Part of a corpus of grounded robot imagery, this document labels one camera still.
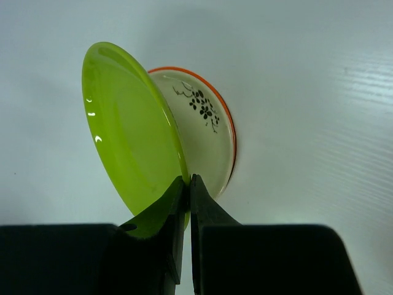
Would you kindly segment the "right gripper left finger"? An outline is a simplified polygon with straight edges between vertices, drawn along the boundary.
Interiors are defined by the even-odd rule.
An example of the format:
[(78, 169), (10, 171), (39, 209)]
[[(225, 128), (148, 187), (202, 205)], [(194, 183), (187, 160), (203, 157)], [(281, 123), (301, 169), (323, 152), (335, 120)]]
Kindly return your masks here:
[(185, 183), (133, 219), (1, 227), (2, 294), (173, 294), (181, 277)]

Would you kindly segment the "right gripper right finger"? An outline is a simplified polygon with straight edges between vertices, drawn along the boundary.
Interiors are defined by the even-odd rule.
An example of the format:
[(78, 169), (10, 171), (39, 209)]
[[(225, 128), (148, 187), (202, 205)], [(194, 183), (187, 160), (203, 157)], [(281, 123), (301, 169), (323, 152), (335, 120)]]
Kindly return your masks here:
[(195, 294), (361, 294), (341, 237), (317, 224), (244, 225), (190, 183)]

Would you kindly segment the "lime green plate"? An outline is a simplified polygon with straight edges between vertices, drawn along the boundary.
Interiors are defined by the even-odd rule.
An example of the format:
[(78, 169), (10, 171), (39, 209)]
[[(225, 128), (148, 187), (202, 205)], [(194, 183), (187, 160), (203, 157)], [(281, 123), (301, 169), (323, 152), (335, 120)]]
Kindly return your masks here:
[(98, 42), (86, 52), (82, 94), (104, 168), (147, 239), (163, 227), (175, 184), (189, 184), (177, 124), (156, 83), (121, 47)]

